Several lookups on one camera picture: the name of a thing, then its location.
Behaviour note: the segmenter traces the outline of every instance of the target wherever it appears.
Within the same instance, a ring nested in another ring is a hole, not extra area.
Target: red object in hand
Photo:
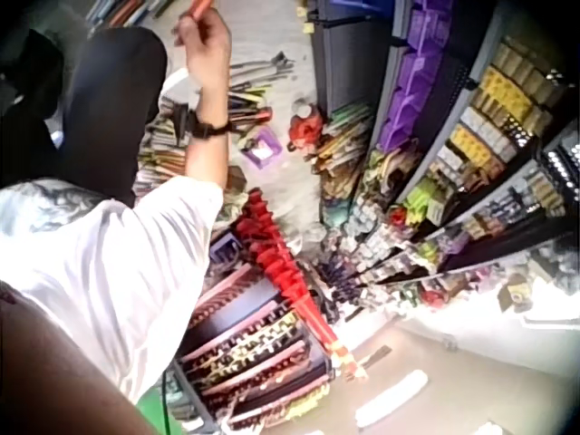
[[[199,21],[199,18],[201,18],[203,13],[211,6],[211,2],[212,0],[193,0],[188,9],[188,14],[193,17],[195,22]]]

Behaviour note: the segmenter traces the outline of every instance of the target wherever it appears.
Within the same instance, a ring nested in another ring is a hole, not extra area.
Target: concrete floor
[[[173,46],[171,29],[189,4],[190,0],[178,0],[160,19],[148,18],[143,24],[166,44],[168,75],[185,66],[184,50]],[[232,63],[271,59],[280,51],[295,61],[291,78],[274,83],[266,96],[274,110],[270,127],[285,147],[292,103],[298,98],[315,99],[312,45],[309,35],[302,32],[304,19],[296,16],[297,2],[217,0],[214,5],[232,33]],[[264,191],[276,217],[300,230],[318,221],[319,178],[300,154],[284,149],[276,161],[260,170],[232,146],[230,160],[246,173],[249,187]]]

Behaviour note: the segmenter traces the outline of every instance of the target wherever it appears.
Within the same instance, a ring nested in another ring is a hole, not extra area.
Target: black pants
[[[26,98],[3,117],[0,187],[55,177],[132,206],[140,140],[157,115],[166,68],[165,47],[152,31],[97,33],[64,96],[60,149]]]

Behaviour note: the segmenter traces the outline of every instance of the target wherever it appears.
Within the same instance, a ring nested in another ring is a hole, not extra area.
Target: wristwatch
[[[198,119],[198,115],[193,111],[192,115],[189,119],[189,128],[191,131],[191,136],[196,139],[207,139],[212,136],[221,136],[222,134],[226,134],[228,131],[231,130],[232,124],[230,121],[226,123],[226,125],[222,127],[214,127],[211,124],[206,124],[205,122],[200,122]]]

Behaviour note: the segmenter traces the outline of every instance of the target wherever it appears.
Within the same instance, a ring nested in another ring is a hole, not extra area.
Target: white shirt
[[[133,209],[55,179],[0,190],[0,280],[135,403],[185,333],[222,200],[217,185],[187,177]]]

